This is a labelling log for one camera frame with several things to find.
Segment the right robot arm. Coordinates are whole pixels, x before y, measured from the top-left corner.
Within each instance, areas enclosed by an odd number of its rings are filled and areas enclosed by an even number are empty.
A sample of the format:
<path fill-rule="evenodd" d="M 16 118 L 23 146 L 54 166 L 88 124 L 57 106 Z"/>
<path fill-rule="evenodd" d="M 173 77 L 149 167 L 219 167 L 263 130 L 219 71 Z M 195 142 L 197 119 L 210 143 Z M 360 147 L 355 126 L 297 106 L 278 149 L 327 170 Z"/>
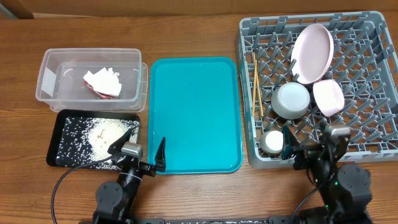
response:
<path fill-rule="evenodd" d="M 315 188 L 296 206 L 289 223 L 371 223 L 366 210 L 372 200 L 370 172 L 356 164 L 338 167 L 346 154 L 351 130 L 345 124 L 320 124 L 316 144 L 301 145 L 282 128 L 281 158 L 294 158 L 295 170 L 306 170 Z"/>

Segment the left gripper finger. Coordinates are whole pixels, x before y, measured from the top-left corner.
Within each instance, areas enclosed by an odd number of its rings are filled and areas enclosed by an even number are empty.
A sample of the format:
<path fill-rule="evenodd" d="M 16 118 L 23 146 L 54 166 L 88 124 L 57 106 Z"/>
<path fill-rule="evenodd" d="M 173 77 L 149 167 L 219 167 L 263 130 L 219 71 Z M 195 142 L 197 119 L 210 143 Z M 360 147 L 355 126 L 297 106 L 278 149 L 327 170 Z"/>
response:
<path fill-rule="evenodd" d="M 132 128 L 128 129 L 119 139 L 113 142 L 108 147 L 108 154 L 115 154 L 117 152 L 121 152 L 122 147 L 126 142 L 129 142 L 132 134 Z"/>
<path fill-rule="evenodd" d="M 156 155 L 154 157 L 156 170 L 160 172 L 165 172 L 166 170 L 165 145 L 166 145 L 166 138 L 163 137 L 159 144 Z"/>

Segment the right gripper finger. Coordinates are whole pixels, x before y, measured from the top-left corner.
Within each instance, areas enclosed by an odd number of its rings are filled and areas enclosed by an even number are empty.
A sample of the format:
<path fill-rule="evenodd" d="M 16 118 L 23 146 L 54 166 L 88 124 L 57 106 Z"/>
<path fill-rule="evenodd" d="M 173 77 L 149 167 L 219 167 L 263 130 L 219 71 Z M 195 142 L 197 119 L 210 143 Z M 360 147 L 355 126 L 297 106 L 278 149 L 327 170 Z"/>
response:
<path fill-rule="evenodd" d="M 282 128 L 283 145 L 281 159 L 290 159 L 300 149 L 300 143 L 287 126 Z"/>
<path fill-rule="evenodd" d="M 326 122 L 324 122 L 324 121 L 320 122 L 320 125 L 319 125 L 319 130 L 320 130 L 319 140 L 322 140 L 325 137 L 326 126 L 327 126 Z"/>

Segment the grey metal bowl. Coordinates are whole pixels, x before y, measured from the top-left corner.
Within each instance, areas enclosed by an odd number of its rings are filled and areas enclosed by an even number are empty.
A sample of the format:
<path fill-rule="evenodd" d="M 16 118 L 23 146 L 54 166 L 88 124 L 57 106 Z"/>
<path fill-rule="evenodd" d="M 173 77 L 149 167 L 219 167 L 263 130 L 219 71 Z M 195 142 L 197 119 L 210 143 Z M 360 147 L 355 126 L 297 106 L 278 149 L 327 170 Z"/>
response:
<path fill-rule="evenodd" d="M 305 115 L 310 104 L 310 94 L 301 84 L 283 84 L 271 97 L 274 112 L 284 119 L 298 119 Z"/>

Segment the white round plate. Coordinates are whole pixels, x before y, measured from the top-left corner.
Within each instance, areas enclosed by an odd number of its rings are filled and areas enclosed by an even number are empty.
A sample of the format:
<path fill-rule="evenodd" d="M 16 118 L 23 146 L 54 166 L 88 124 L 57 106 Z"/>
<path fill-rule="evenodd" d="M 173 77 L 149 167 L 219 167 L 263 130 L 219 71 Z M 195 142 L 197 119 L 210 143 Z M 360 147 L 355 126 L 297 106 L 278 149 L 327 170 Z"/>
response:
<path fill-rule="evenodd" d="M 325 26 L 306 27 L 297 37 L 290 58 L 295 60 L 292 73 L 298 75 L 297 81 L 306 85 L 321 79 L 329 69 L 333 51 L 333 38 Z"/>

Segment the wooden chopstick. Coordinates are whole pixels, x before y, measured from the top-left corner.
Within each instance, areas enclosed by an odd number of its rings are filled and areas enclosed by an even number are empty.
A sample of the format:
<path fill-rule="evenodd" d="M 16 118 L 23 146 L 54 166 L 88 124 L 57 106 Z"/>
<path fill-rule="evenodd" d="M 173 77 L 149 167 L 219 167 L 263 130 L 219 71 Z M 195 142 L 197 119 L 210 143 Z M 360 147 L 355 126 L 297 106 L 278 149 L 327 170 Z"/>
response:
<path fill-rule="evenodd" d="M 263 106 L 262 106 L 262 97 L 261 97 L 261 89 L 260 89 L 260 86 L 259 86 L 259 75 L 258 75 L 258 69 L 257 69 L 257 88 L 256 88 L 256 90 L 257 90 L 257 96 L 256 96 L 256 98 L 258 99 L 258 101 L 259 101 L 259 107 L 260 107 L 260 115 L 261 115 L 261 117 L 263 117 L 264 116 L 264 109 L 263 109 Z"/>
<path fill-rule="evenodd" d="M 257 88 L 257 60 L 255 54 L 253 55 L 253 64 L 254 64 L 254 81 L 253 81 L 253 90 L 252 90 L 252 115 L 255 116 L 256 110 L 256 88 Z"/>

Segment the small white cup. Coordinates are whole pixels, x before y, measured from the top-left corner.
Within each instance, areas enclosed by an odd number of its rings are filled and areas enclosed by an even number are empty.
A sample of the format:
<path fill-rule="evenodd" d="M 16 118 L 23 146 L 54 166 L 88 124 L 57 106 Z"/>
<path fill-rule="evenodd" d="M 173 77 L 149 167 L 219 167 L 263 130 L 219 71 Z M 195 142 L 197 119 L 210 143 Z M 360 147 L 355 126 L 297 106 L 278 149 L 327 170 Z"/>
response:
<path fill-rule="evenodd" d="M 260 147 L 268 155 L 276 155 L 282 151 L 284 136 L 280 131 L 267 131 L 260 138 Z"/>

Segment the pink bowl with rice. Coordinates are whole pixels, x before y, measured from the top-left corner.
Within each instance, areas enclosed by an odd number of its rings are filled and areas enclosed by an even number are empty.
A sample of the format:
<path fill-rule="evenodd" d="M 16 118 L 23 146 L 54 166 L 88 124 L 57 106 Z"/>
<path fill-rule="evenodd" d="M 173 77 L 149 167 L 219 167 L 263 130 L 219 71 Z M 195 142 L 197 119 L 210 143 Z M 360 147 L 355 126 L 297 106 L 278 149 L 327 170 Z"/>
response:
<path fill-rule="evenodd" d="M 313 96 L 318 109 L 330 117 L 345 106 L 345 98 L 339 84 L 334 80 L 322 80 L 313 84 Z"/>

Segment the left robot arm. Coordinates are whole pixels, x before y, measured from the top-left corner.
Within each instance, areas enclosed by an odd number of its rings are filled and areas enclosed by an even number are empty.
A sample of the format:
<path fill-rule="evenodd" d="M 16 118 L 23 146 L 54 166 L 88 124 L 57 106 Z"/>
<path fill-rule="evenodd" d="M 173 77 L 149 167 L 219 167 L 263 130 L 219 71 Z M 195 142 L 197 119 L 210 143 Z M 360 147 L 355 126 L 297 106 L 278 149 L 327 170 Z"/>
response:
<path fill-rule="evenodd" d="M 142 161 L 142 146 L 129 141 L 131 134 L 132 129 L 128 129 L 108 148 L 112 163 L 120 171 L 117 180 L 105 182 L 97 189 L 93 223 L 137 223 L 131 210 L 143 177 L 165 172 L 166 138 L 159 144 L 155 163 L 148 164 Z"/>

